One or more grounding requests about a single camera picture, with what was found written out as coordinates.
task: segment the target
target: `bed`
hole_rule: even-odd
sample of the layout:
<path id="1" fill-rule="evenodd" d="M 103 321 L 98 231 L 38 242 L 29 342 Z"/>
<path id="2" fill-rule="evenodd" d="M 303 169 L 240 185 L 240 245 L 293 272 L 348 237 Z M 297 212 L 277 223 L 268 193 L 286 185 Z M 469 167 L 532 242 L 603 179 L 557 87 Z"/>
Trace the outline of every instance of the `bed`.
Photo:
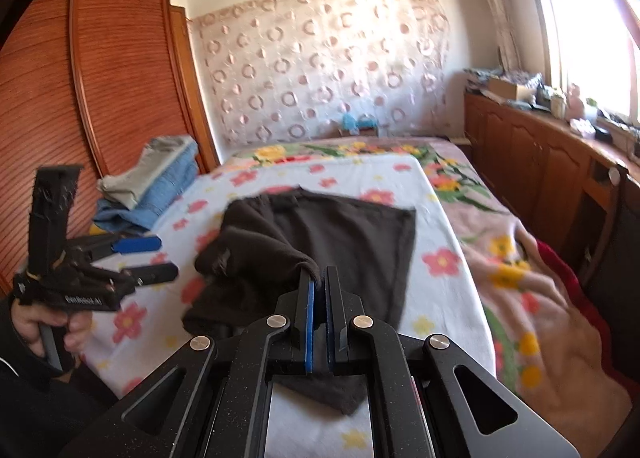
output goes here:
<path id="1" fill-rule="evenodd" d="M 431 138 L 278 144 L 241 152 L 200 176 L 156 225 L 161 251 L 100 262 L 180 266 L 174 283 L 139 290 L 119 313 L 95 315 L 82 357 L 118 396 L 190 338 L 180 318 L 204 286 L 193 260 L 217 234 L 226 204 L 297 185 L 416 208 L 399 332 L 446 333 L 582 456 L 606 446 L 630 397 L 605 372 L 602 335 L 574 306 L 581 301 L 575 277 L 492 197 L 459 149 Z M 270 421 L 267 456 L 372 456 L 366 404 L 347 417 L 278 387 L 271 412 L 290 416 Z"/>

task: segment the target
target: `red blanket trim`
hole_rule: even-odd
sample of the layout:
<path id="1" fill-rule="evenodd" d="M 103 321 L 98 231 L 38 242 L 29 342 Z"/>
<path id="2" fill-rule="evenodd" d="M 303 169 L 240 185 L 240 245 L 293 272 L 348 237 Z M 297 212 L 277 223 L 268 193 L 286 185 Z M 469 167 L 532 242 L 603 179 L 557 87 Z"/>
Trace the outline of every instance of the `red blanket trim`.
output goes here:
<path id="1" fill-rule="evenodd" d="M 640 394 L 640 384 L 626 377 L 613 367 L 611 358 L 611 332 L 609 325 L 600 316 L 597 308 L 589 301 L 587 296 L 582 292 L 582 287 L 575 276 L 574 271 L 569 268 L 558 254 L 549 246 L 538 241 L 538 252 L 542 261 L 548 266 L 562 281 L 564 287 L 569 294 L 569 299 L 574 306 L 584 315 L 590 324 L 600 333 L 602 344 L 602 368 L 604 372 L 613 378 L 617 383 L 623 386 L 631 399 L 636 398 Z"/>

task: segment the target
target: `wooden wardrobe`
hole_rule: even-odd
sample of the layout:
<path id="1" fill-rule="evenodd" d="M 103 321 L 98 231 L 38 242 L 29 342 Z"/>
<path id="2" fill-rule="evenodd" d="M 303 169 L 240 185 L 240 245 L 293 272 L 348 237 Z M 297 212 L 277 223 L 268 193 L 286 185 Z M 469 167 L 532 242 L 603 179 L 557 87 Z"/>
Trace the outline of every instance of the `wooden wardrobe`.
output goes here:
<path id="1" fill-rule="evenodd" d="M 40 165 L 84 165 L 69 236 L 87 231 L 96 180 L 132 167 L 154 136 L 190 134 L 201 172 L 217 165 L 185 51 L 169 0 L 32 2 L 0 50 L 0 288 L 27 254 Z"/>

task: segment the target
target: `pink blanket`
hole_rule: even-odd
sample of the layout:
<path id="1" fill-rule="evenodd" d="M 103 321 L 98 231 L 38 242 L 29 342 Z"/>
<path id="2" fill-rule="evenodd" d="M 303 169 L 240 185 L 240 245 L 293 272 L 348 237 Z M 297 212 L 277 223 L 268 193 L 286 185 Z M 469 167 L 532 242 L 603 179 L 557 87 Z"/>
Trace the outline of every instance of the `pink blanket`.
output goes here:
<path id="1" fill-rule="evenodd" d="M 498 379 L 582 458 L 595 458 L 630 411 L 629 393 L 640 390 L 613 370 L 606 324 L 573 272 L 487 190 L 457 147 L 439 139 L 350 138 L 263 147 L 224 167 L 394 151 L 418 158 L 462 245 L 494 339 Z"/>

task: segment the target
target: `window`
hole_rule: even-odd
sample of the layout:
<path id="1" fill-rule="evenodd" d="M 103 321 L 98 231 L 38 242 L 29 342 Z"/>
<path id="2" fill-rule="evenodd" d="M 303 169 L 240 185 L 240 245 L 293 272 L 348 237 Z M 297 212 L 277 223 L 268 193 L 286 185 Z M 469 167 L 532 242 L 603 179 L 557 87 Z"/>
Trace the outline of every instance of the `window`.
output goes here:
<path id="1" fill-rule="evenodd" d="M 584 98 L 639 123 L 640 52 L 615 0 L 538 0 L 542 10 L 551 84 L 580 86 Z M 638 0 L 628 0 L 632 8 Z"/>

